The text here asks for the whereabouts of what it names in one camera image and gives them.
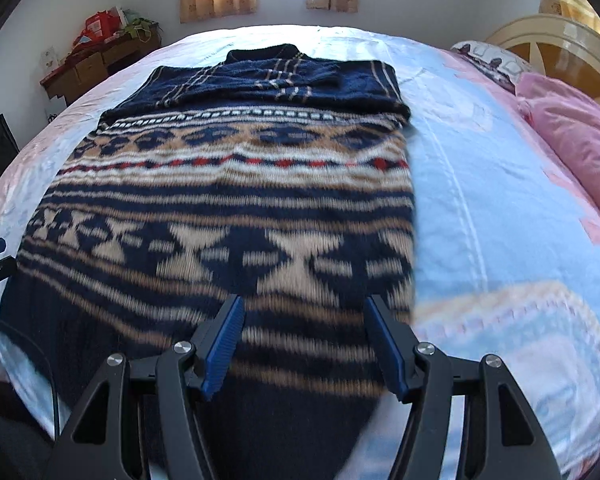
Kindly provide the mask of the navy patterned knit sweater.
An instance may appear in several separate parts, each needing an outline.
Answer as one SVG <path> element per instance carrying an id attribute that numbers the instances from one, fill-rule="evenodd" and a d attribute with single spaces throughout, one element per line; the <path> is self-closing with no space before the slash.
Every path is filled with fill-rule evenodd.
<path id="1" fill-rule="evenodd" d="M 108 354 L 154 356 L 241 296 L 204 420 L 216 474 L 334 478 L 384 390 L 364 300 L 414 304 L 409 119 L 379 60 L 161 66 L 59 169 L 0 317 L 73 405 Z"/>

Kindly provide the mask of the light blue bed cover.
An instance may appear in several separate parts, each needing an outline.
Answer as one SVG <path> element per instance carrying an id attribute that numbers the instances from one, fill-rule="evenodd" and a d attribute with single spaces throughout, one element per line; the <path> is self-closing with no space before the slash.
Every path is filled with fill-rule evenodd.
<path id="1" fill-rule="evenodd" d="M 364 30 L 292 25 L 202 32 L 152 52 L 69 106 L 5 171 L 0 238 L 9 255 L 17 258 L 32 214 L 79 143 L 157 68 L 215 66 L 233 50 L 282 44 L 310 58 L 393 67 L 410 110 L 402 133 L 415 200 L 414 304 L 406 320 L 387 307 L 449 356 L 499 356 L 560 476 L 586 474 L 600 460 L 600 210 L 515 98 L 454 53 Z M 17 337 L 0 317 L 0 379 L 51 436 L 76 404 L 61 400 Z M 408 409 L 383 377 L 382 385 L 332 479 L 388 476 Z"/>

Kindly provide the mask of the brown wooden side table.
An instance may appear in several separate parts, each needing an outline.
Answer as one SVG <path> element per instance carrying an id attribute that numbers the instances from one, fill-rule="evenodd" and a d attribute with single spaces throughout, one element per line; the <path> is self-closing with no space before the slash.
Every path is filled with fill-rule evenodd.
<path id="1" fill-rule="evenodd" d="M 129 32 L 69 55 L 65 62 L 42 78 L 40 86 L 50 99 L 64 98 L 67 105 L 76 102 L 108 77 L 124 70 L 161 47 L 157 23 L 141 29 L 136 37 Z"/>

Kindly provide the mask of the red bag on table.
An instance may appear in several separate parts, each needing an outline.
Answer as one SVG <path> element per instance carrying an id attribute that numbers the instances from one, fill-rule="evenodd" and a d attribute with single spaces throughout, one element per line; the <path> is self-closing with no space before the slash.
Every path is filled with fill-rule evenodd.
<path id="1" fill-rule="evenodd" d="M 110 38 L 116 36 L 121 29 L 121 18 L 116 8 L 99 11 L 84 22 L 84 27 L 72 46 L 75 49 L 102 44 Z"/>

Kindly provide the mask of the green plant on table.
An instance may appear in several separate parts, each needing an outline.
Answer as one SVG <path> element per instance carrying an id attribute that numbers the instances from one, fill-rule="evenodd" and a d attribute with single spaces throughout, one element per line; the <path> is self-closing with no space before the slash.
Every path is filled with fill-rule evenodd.
<path id="1" fill-rule="evenodd" d="M 127 22 L 122 28 L 122 32 L 132 39 L 140 40 L 140 42 L 146 44 L 152 38 L 159 36 L 159 29 L 157 22 L 139 16 Z"/>

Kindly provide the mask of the pink folded quilt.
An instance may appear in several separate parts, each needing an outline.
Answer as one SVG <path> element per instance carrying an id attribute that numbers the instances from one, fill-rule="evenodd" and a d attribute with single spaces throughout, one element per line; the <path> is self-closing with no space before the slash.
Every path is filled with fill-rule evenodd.
<path id="1" fill-rule="evenodd" d="M 600 210 L 600 105 L 569 84 L 524 73 L 516 84 L 524 116 Z"/>

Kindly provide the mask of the white patterned pillow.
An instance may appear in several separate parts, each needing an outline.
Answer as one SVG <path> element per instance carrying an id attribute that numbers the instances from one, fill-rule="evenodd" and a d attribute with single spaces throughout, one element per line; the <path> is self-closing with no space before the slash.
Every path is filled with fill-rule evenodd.
<path id="1" fill-rule="evenodd" d="M 461 41 L 451 51 L 510 93 L 515 92 L 523 74 L 535 73 L 535 68 L 520 56 L 486 42 Z"/>

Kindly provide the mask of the cream wooden headboard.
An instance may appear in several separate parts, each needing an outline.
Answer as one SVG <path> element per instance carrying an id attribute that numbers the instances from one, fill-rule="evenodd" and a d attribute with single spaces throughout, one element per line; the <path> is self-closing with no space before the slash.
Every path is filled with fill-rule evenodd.
<path id="1" fill-rule="evenodd" d="M 558 15 L 534 14 L 502 26 L 486 41 L 600 105 L 600 34 L 591 27 Z"/>

